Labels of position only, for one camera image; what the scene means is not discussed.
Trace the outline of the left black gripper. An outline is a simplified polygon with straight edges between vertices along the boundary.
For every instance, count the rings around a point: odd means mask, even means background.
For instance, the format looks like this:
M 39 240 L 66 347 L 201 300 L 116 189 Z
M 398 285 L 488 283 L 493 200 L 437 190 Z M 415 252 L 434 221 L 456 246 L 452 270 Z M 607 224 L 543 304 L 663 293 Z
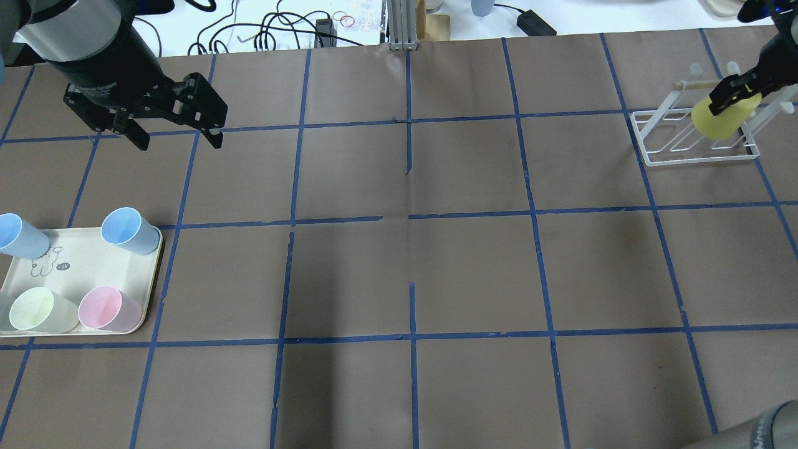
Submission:
M 228 103 L 200 73 L 190 73 L 180 82 L 169 79 L 156 56 L 131 25 L 121 25 L 98 53 L 81 60 L 48 60 L 68 80 L 72 89 L 63 103 L 94 131 L 126 137 L 138 150 L 147 151 L 150 135 L 126 107 L 154 89 L 156 117 L 200 131 L 212 148 L 223 145 L 222 128 L 227 122 Z M 173 104 L 167 106 L 165 100 Z M 111 109 L 117 109 L 114 118 Z

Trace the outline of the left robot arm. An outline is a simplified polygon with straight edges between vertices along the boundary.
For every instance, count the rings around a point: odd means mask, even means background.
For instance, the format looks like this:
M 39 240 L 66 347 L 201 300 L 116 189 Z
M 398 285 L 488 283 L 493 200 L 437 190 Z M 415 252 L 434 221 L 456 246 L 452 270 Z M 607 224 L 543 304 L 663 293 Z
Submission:
M 228 105 L 200 73 L 168 77 L 116 1 L 3 1 L 3 43 L 20 35 L 68 80 L 63 101 L 97 132 L 111 131 L 147 150 L 138 120 L 159 118 L 223 144 Z

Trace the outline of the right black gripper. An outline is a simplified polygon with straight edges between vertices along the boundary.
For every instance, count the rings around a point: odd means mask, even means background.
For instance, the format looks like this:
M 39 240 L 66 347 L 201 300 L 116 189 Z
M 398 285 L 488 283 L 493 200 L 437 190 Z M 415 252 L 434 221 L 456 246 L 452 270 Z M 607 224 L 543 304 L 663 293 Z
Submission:
M 782 34 L 762 49 L 754 73 L 731 74 L 709 92 L 708 109 L 718 116 L 741 100 L 771 94 L 797 82 L 796 43 Z

